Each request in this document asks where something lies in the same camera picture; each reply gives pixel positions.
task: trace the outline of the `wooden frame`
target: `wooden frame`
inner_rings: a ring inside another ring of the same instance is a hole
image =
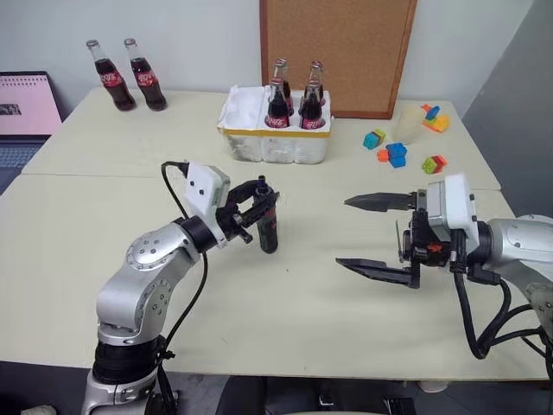
[[[290,10],[283,10],[283,16],[285,16],[286,13],[297,13],[297,15],[303,14],[303,15],[310,16],[310,14],[313,13],[312,6],[314,4],[312,3],[312,1],[313,0],[295,0],[293,3],[289,3]],[[338,8],[337,10],[340,10],[340,12],[342,13],[347,8],[347,4],[346,4],[347,2],[356,3],[356,0],[326,0],[326,1],[316,0],[316,1],[318,2],[316,5],[317,8],[334,7],[333,2],[335,2],[336,7]],[[389,1],[390,0],[365,0],[367,7],[372,7],[377,11],[378,11],[378,8],[388,8]],[[273,57],[270,56],[270,50],[269,50],[270,49],[269,19],[271,18],[271,16],[269,16],[270,2],[279,2],[279,4],[286,3],[286,2],[283,2],[283,0],[260,0],[259,2],[260,29],[261,29],[261,32],[260,32],[261,70],[262,70],[262,82],[264,85],[267,85],[269,83],[271,60],[274,59],[274,56]],[[336,100],[333,99],[334,116],[341,117],[341,118],[381,118],[381,119],[391,118],[393,114],[394,106],[396,104],[397,89],[399,88],[399,82],[401,80],[401,75],[404,68],[405,55],[407,55],[407,47],[409,46],[411,28],[413,25],[413,19],[415,17],[416,0],[403,0],[403,2],[398,7],[404,7],[404,10],[399,10],[399,12],[394,17],[394,20],[386,23],[387,26],[385,26],[385,28],[394,29],[394,30],[390,30],[390,33],[393,32],[395,37],[393,39],[382,37],[382,38],[379,38],[378,40],[379,42],[382,42],[383,54],[386,60],[390,62],[390,64],[388,65],[388,68],[385,69],[386,72],[383,71],[382,73],[378,73],[377,71],[375,73],[373,71],[373,73],[365,74],[365,67],[362,67],[362,66],[359,67],[359,71],[357,75],[359,77],[366,77],[369,81],[367,81],[366,84],[363,83],[364,88],[359,88],[358,95],[361,95],[361,94],[364,94],[364,95],[361,99],[357,99],[357,102],[356,102],[356,97],[353,96],[353,93],[351,91],[351,86],[350,86],[350,91],[348,93],[339,91],[340,88],[338,86],[334,86],[333,88],[331,88],[330,89],[331,95],[336,97]],[[350,26],[355,28],[359,28],[359,27],[364,28],[362,26],[362,22],[355,21],[357,16],[354,14],[354,11],[355,10],[353,8],[352,15],[349,16],[349,18],[352,19],[353,23],[357,23],[357,25],[351,24]],[[328,26],[330,26],[330,29],[327,27],[323,27],[322,29],[324,31],[322,33],[323,34],[329,33],[329,36],[332,36],[332,30],[334,29],[334,26],[332,25],[328,25]],[[287,27],[286,30],[288,31],[296,30],[300,32],[302,29]],[[381,30],[378,32],[379,35],[381,34],[385,35],[386,33],[387,33],[386,30]],[[393,47],[392,48],[386,47],[385,42],[390,42],[390,44]],[[289,44],[292,44],[293,46],[291,47],[289,46],[287,50],[293,49],[296,47],[296,43],[289,42]],[[373,43],[372,44],[373,48],[375,47],[375,45],[377,45],[376,46],[377,48],[380,47],[379,46],[380,43]],[[395,53],[388,54],[388,51],[392,49],[398,52],[397,57]],[[329,59],[328,56],[332,52],[328,52],[327,50],[325,50],[321,54],[324,54],[324,53],[326,53],[327,60],[328,60]],[[359,54],[359,49],[355,49],[353,51],[353,54]],[[295,69],[294,62],[292,61],[290,63],[291,63],[291,68]],[[386,82],[379,83],[378,77],[383,73],[385,73]],[[324,80],[323,80],[324,84],[327,84],[327,79],[329,79],[328,76],[331,76],[331,75],[325,73]],[[302,88],[302,86],[300,85],[301,81],[298,80],[297,75],[291,77],[290,84],[295,89]],[[378,100],[378,103],[375,105],[367,105],[365,102],[363,105],[361,105],[360,101],[362,101],[363,99],[367,101],[368,98],[365,98],[365,97],[368,97],[373,91],[376,91],[376,89],[374,88],[381,88],[378,91],[379,97],[380,97],[380,99]],[[347,95],[348,97],[347,104],[345,104],[344,102],[345,101],[344,95]],[[377,106],[378,108],[371,108],[370,110],[365,110],[364,107],[368,107],[368,106]]]

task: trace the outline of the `laptop keyboard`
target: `laptop keyboard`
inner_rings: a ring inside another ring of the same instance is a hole
[[[22,169],[40,149],[35,147],[1,147],[0,168]]]

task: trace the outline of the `blue block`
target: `blue block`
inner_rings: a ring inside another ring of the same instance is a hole
[[[433,106],[430,108],[430,111],[426,113],[426,119],[431,120],[438,116],[438,112],[440,112],[440,107],[438,105]]]
[[[405,156],[391,158],[389,160],[389,162],[393,166],[394,169],[397,169],[398,167],[403,167],[406,164]]]
[[[374,132],[369,132],[365,136],[365,140],[363,140],[363,145],[369,149],[373,150],[378,147],[378,142],[380,141],[380,137],[377,136]]]
[[[407,154],[407,148],[401,143],[393,143],[386,145],[388,154],[390,154],[390,160],[392,158],[403,157]]]

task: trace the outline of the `white wall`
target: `white wall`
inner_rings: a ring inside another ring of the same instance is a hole
[[[531,3],[419,0],[400,96],[451,99],[462,115]],[[0,3],[0,71],[48,71],[69,110],[99,85],[90,38],[134,85],[125,37],[137,39],[167,89],[226,91],[261,81],[258,0]]]

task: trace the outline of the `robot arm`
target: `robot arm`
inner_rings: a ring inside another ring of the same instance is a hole
[[[167,353],[160,334],[175,286],[203,252],[224,247],[236,236],[250,242],[252,237],[245,229],[254,223],[262,249],[277,249],[278,193],[267,186],[264,177],[229,190],[228,176],[214,167],[180,166],[194,216],[136,239],[121,269],[99,293],[99,343],[87,379],[85,415],[170,412],[153,388]],[[240,213],[238,204],[250,198],[253,206]]]
[[[540,335],[546,354],[553,353],[553,220],[529,215],[516,220],[478,221],[474,195],[463,175],[447,176],[407,195],[377,193],[355,196],[345,202],[364,210],[385,212],[389,208],[410,210],[410,229],[404,231],[403,247],[397,228],[401,262],[410,266],[394,269],[370,259],[336,259],[365,277],[410,288],[419,288],[421,266],[446,266],[454,274],[463,323],[471,351],[486,357],[491,346],[525,335]],[[501,310],[476,339],[463,274],[478,284],[500,285],[504,292]],[[519,288],[530,305],[509,310],[511,294],[505,278]],[[534,309],[538,329],[496,338],[505,323],[519,312]],[[548,365],[553,378],[553,368]]]

